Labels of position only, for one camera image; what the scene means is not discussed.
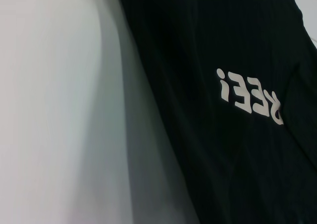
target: white wall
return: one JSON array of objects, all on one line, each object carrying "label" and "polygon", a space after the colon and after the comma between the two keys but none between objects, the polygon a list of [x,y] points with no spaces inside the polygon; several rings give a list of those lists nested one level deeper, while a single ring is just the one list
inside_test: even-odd
[{"label": "white wall", "polygon": [[117,0],[0,0],[0,223],[198,223]]}]

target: white background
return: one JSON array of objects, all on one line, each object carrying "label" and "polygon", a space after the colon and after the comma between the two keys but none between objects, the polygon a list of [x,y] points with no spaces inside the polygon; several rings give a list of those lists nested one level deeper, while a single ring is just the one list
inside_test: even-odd
[{"label": "white background", "polygon": [[198,223],[118,0],[0,0],[0,223]]}]

